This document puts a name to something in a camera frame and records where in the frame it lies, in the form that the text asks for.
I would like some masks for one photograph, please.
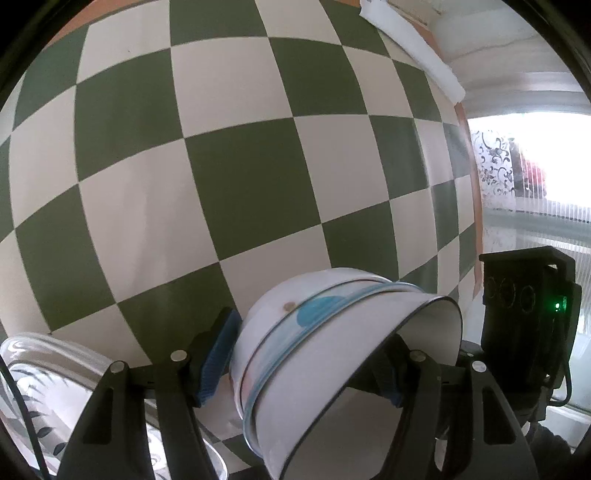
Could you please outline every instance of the checkered tablecloth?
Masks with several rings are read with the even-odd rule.
[[[451,103],[333,0],[155,0],[79,28],[0,113],[0,319],[132,366],[356,267],[472,299]]]

